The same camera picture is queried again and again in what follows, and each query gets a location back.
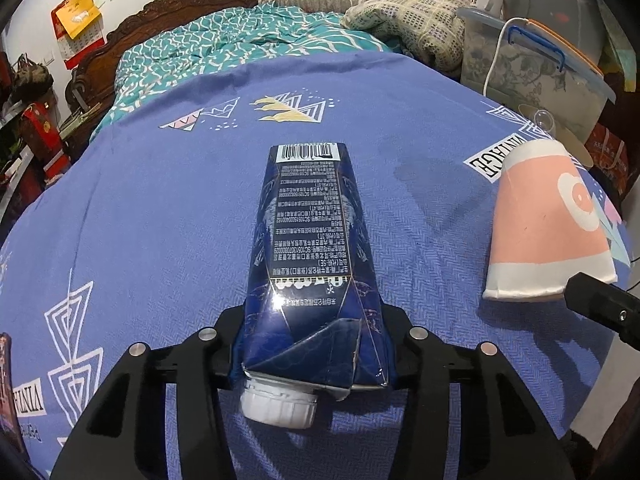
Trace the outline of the dark blue drink carton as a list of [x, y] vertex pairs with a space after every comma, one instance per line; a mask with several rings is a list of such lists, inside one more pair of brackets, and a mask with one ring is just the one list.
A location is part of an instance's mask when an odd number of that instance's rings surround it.
[[345, 144], [271, 148], [244, 315], [240, 408], [254, 422], [307, 429], [320, 393], [390, 385], [392, 342]]

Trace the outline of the pink white paper cup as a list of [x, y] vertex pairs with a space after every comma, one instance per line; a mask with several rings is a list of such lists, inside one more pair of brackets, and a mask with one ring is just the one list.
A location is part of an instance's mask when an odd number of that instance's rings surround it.
[[558, 298], [578, 273], [617, 281], [596, 204], [563, 144], [526, 142], [502, 164], [483, 297]]

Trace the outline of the clear plastic storage bin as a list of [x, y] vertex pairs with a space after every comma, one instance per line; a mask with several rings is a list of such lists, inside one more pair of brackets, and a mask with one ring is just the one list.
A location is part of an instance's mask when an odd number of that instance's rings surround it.
[[614, 90], [600, 70], [570, 44], [534, 20], [501, 21], [461, 8], [465, 24], [461, 83], [511, 110], [548, 110], [585, 142]]

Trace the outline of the cluttered storage shelf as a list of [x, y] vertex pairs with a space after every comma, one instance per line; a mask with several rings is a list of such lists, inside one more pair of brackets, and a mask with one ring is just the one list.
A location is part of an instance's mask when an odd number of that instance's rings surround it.
[[1, 55], [1, 237], [70, 166], [58, 131], [53, 77], [21, 55]]

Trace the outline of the carved wooden headboard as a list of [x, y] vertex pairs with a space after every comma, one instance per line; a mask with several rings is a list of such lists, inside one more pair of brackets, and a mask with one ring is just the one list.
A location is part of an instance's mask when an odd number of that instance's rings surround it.
[[114, 104], [116, 68], [126, 50], [203, 15], [257, 5], [258, 0], [153, 0], [125, 18], [107, 34], [105, 46], [80, 61], [66, 84], [65, 101], [71, 112], [98, 109], [64, 140], [67, 155], [73, 160], [82, 155], [91, 133]]

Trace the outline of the teal patterned quilt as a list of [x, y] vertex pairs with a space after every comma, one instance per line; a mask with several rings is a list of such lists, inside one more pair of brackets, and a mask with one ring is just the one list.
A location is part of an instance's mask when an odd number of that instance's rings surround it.
[[343, 27], [341, 19], [335, 12], [261, 3], [207, 14], [144, 40], [117, 62], [115, 102], [90, 138], [196, 76], [285, 55], [393, 50], [368, 32]]

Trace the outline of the upper clear storage bin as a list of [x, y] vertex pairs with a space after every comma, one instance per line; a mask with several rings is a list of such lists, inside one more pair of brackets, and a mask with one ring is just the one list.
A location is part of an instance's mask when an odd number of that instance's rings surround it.
[[605, 28], [597, 0], [504, 0], [502, 15], [544, 24], [591, 62], [600, 61]]

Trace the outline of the grey checkered pillow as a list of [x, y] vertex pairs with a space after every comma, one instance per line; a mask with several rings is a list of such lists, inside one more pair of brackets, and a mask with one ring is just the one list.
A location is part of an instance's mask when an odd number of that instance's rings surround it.
[[471, 0], [368, 0], [349, 8], [341, 25], [386, 42], [396, 39], [416, 60], [444, 74], [461, 66], [465, 26], [457, 10]]

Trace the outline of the red yellow wall calendar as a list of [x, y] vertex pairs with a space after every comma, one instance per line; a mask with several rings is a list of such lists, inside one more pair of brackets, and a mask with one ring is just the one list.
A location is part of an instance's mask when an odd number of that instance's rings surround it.
[[94, 0], [63, 0], [51, 11], [54, 36], [65, 67], [72, 70], [106, 45], [102, 13]]

